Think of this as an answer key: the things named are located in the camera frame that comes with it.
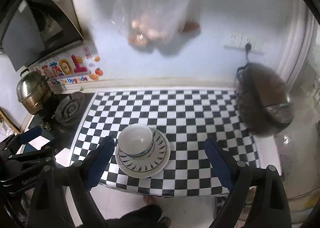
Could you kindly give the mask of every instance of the checkered tablecloth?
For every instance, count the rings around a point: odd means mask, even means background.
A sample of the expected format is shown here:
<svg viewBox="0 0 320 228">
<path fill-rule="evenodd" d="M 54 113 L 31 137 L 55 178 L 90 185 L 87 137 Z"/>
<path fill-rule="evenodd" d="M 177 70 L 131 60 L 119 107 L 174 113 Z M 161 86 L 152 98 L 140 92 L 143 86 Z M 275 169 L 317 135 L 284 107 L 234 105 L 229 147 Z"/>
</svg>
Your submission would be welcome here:
<svg viewBox="0 0 320 228">
<path fill-rule="evenodd" d="M 83 160 L 105 136 L 117 142 L 120 132 L 134 123 L 159 129 L 170 143 L 168 164 L 151 178 L 126 175 L 113 155 L 100 180 L 110 188 L 156 196 L 228 192 L 204 152 L 207 137 L 214 137 L 236 160 L 260 167 L 256 144 L 239 118 L 233 90 L 97 92 L 89 107 L 76 133 L 70 164 Z"/>
</svg>

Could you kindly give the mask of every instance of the power cord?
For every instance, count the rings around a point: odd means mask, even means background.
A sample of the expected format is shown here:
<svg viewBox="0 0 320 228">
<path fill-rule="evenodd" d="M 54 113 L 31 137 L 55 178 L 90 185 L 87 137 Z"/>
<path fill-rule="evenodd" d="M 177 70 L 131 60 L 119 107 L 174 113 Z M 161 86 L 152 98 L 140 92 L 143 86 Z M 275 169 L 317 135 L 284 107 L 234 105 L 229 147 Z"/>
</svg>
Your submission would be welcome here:
<svg viewBox="0 0 320 228">
<path fill-rule="evenodd" d="M 244 49 L 245 49 L 245 59 L 247 60 L 247 63 L 249 63 L 250 61 L 249 61 L 249 58 L 248 58 L 248 54 L 249 54 L 249 52 L 250 52 L 251 49 L 252 49 L 251 43 L 248 42 L 248 43 L 245 45 Z"/>
</svg>

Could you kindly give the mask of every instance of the black stovetop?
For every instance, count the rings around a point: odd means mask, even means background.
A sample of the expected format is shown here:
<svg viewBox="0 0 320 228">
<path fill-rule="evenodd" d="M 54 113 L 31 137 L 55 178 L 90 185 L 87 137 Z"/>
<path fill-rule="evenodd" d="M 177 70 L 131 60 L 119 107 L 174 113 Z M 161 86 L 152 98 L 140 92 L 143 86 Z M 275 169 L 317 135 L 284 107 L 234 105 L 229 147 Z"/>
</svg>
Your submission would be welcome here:
<svg viewBox="0 0 320 228">
<path fill-rule="evenodd" d="M 56 94 L 55 97 L 61 102 L 67 94 Z M 46 130 L 42 128 L 41 136 L 48 139 L 48 140 L 55 140 L 59 143 L 61 149 L 63 148 L 71 148 L 73 138 L 76 134 L 78 129 L 79 123 L 84 115 L 85 110 L 87 109 L 91 99 L 93 97 L 93 93 L 84 94 L 84 104 L 80 109 L 81 112 L 79 113 L 76 119 L 73 119 L 72 124 L 68 124 L 68 126 L 64 126 L 62 123 L 57 122 L 55 117 L 46 117 L 42 119 L 39 115 L 35 115 L 29 125 L 29 129 L 32 129 L 37 126 L 43 126 L 45 122 L 50 125 L 50 130 Z"/>
</svg>

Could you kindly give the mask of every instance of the plate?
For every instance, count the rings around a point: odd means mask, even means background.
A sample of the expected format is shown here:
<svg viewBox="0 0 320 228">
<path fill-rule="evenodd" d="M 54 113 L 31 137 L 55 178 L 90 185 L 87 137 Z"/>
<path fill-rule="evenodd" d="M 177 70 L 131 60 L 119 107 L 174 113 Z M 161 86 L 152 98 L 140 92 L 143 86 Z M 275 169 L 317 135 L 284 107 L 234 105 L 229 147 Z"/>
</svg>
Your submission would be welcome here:
<svg viewBox="0 0 320 228">
<path fill-rule="evenodd" d="M 158 174 L 167 165 L 170 157 L 170 144 L 167 137 L 157 129 L 151 129 L 155 141 L 154 151 L 147 158 L 131 158 L 116 147 L 116 162 L 129 176 L 146 178 Z"/>
</svg>

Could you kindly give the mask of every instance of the gas stove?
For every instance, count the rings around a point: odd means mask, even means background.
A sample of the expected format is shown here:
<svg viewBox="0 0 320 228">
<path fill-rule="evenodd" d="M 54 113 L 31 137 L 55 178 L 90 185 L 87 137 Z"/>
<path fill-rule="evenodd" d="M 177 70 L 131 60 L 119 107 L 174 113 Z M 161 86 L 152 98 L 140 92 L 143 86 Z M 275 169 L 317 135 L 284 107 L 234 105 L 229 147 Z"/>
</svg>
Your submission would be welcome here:
<svg viewBox="0 0 320 228">
<path fill-rule="evenodd" d="M 93 93 L 55 94 L 55 97 L 58 100 L 58 103 L 52 104 L 55 107 L 55 113 L 45 117 L 35 115 L 28 128 L 40 126 L 42 127 L 42 137 L 50 141 L 54 139 L 54 142 L 58 143 L 56 147 L 59 147 L 60 150 L 70 149 Z"/>
</svg>

